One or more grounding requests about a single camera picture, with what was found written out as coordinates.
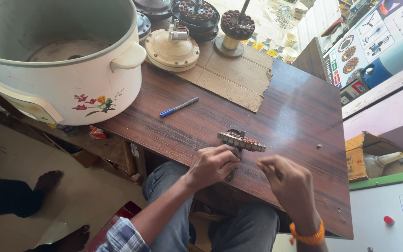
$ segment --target orange thread bracelet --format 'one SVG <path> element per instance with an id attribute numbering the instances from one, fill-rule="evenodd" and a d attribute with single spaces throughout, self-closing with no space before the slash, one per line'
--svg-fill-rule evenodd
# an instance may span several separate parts
<path id="1" fill-rule="evenodd" d="M 290 224 L 290 231 L 292 232 L 293 238 L 296 240 L 310 245 L 310 246 L 318 246 L 324 241 L 324 226 L 323 226 L 323 220 L 320 222 L 320 230 L 314 235 L 311 236 L 300 236 L 295 229 L 295 224 L 292 222 Z"/>

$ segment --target wooden table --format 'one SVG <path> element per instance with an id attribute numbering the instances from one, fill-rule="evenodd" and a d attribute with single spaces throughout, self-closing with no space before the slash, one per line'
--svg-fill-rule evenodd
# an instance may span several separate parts
<path id="1" fill-rule="evenodd" d="M 136 100 L 97 126 L 185 165 L 191 165 L 197 150 L 221 144 L 218 131 L 245 130 L 267 146 L 266 152 L 244 151 L 234 179 L 223 183 L 280 207 L 256 159 L 276 153 L 288 157 L 312 172 L 316 207 L 326 229 L 353 238 L 339 89 L 279 60 L 272 73 L 254 114 L 143 63 Z M 197 96 L 197 103 L 160 118 L 166 109 Z"/>

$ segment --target bare foot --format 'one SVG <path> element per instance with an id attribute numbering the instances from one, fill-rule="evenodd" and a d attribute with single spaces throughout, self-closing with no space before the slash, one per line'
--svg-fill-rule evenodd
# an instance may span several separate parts
<path id="1" fill-rule="evenodd" d="M 34 191 L 40 191 L 44 196 L 48 195 L 51 190 L 58 184 L 63 172 L 61 171 L 48 171 L 38 178 Z"/>
<path id="2" fill-rule="evenodd" d="M 87 232 L 88 229 L 90 229 L 90 226 L 82 226 L 62 239 L 52 243 L 56 248 L 56 252 L 77 252 L 83 250 L 90 237 L 90 233 Z"/>

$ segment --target hand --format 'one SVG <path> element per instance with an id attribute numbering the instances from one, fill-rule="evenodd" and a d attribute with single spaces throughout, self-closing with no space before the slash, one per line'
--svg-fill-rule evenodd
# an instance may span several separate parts
<path id="1" fill-rule="evenodd" d="M 295 223 L 300 235 L 314 235 L 320 228 L 313 195 L 313 179 L 308 169 L 287 158 L 274 155 L 257 160 L 271 190 Z"/>
<path id="2" fill-rule="evenodd" d="M 242 164 L 240 157 L 238 149 L 226 144 L 200 149 L 183 178 L 196 192 L 224 180 L 232 170 Z"/>

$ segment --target pot handle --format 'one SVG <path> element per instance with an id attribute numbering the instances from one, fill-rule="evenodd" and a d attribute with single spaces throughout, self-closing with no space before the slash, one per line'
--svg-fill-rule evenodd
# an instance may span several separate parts
<path id="1" fill-rule="evenodd" d="M 133 42 L 130 47 L 116 59 L 110 62 L 111 71 L 115 72 L 116 69 L 133 69 L 146 59 L 147 52 L 138 43 Z"/>

